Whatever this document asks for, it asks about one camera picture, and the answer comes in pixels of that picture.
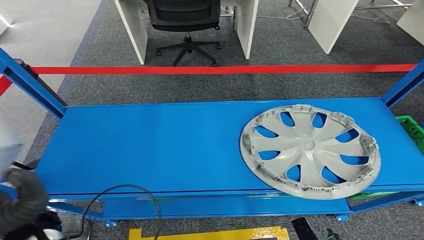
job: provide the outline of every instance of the white desk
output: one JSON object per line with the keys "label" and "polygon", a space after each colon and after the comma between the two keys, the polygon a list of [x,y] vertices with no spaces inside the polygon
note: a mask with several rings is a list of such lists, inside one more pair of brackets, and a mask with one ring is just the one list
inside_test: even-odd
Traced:
{"label": "white desk", "polygon": [[397,25],[424,45],[424,1],[415,0]]}
{"label": "white desk", "polygon": [[[148,34],[141,12],[147,10],[143,0],[114,0],[140,64],[145,64]],[[235,30],[244,56],[249,59],[259,0],[221,0],[222,6],[235,6]]]}
{"label": "white desk", "polygon": [[403,4],[392,0],[393,5],[357,6],[359,0],[314,0],[307,17],[306,27],[326,54],[334,47],[340,33],[354,10],[408,8],[397,25],[424,45],[424,0]]}

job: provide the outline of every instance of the gray carpet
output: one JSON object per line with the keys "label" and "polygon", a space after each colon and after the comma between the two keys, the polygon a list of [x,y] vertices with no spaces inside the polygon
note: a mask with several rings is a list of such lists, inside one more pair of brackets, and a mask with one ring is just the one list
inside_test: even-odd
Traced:
{"label": "gray carpet", "polygon": [[[287,16],[298,8],[287,8],[287,0],[261,0],[258,15]],[[390,0],[378,1],[390,4]],[[379,17],[391,10],[357,11],[366,17]],[[192,34],[196,41],[219,40],[221,50],[213,46],[205,51],[222,66],[257,64],[396,64],[417,63],[424,47],[394,24],[402,11],[384,19],[392,24],[352,17],[331,54],[325,54],[299,20],[258,18],[250,60],[245,60],[230,20],[221,21],[221,30],[205,30]],[[167,66],[178,50],[155,55],[155,48],[174,44],[183,33],[160,32],[147,21],[149,35],[146,62],[151,66]],[[115,4],[104,0],[72,63],[82,66],[137,66],[138,60],[125,32]],[[193,53],[185,56],[183,66],[207,66],[208,60]],[[117,75],[66,76],[58,93],[70,105],[131,104],[161,102],[197,102],[228,100],[303,99],[328,97],[381,96],[404,73],[332,73],[281,75]],[[393,108],[396,115],[410,114],[424,121],[423,87],[419,87]],[[57,121],[47,116],[30,150],[27,161],[39,158]],[[315,233],[325,239],[326,228],[339,233],[344,240],[415,240],[421,239],[424,208],[411,203],[352,216],[349,222],[337,222],[327,216],[308,216]],[[183,234],[281,225],[289,228],[291,239],[297,239],[290,221],[295,216],[243,217],[166,220],[163,234]],[[94,240],[127,239],[129,227],[143,227],[146,236],[155,232],[154,220],[121,222],[116,228],[94,224]]]}

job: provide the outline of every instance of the black glove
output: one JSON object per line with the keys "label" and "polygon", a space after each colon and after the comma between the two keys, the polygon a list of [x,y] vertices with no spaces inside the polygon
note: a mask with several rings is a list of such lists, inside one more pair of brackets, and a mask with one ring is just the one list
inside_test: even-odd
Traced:
{"label": "black glove", "polygon": [[16,187],[17,200],[0,202],[0,236],[31,223],[49,204],[49,196],[34,172],[10,169],[5,178]]}

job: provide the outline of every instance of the gray plastic hubcap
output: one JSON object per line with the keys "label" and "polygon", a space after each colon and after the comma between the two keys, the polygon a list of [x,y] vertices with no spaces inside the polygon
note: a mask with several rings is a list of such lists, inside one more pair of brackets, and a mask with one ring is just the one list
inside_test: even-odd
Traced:
{"label": "gray plastic hubcap", "polygon": [[[287,125],[281,113],[289,114],[293,126]],[[322,125],[314,126],[317,115],[324,116]],[[257,127],[274,136],[264,136]],[[350,132],[356,136],[339,141]],[[306,199],[339,199],[367,188],[380,171],[381,157],[376,140],[354,120],[340,112],[310,105],[282,106],[253,118],[240,137],[242,157],[249,169],[262,181],[284,193]],[[260,153],[275,152],[263,159]],[[346,158],[365,158],[364,163],[346,163]],[[298,179],[288,172],[297,167]],[[340,181],[325,176],[330,172]]]}

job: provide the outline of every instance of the white desk leg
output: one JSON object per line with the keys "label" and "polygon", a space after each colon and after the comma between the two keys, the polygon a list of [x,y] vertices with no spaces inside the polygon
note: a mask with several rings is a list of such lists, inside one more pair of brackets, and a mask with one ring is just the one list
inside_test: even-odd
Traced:
{"label": "white desk leg", "polygon": [[237,34],[244,56],[249,59],[259,0],[241,0],[237,7]]}
{"label": "white desk leg", "polygon": [[145,64],[148,36],[139,13],[138,0],[114,0],[141,65]]}
{"label": "white desk leg", "polygon": [[397,25],[424,45],[424,1],[415,0]]}
{"label": "white desk leg", "polygon": [[329,54],[345,28],[359,0],[319,0],[308,29]]}

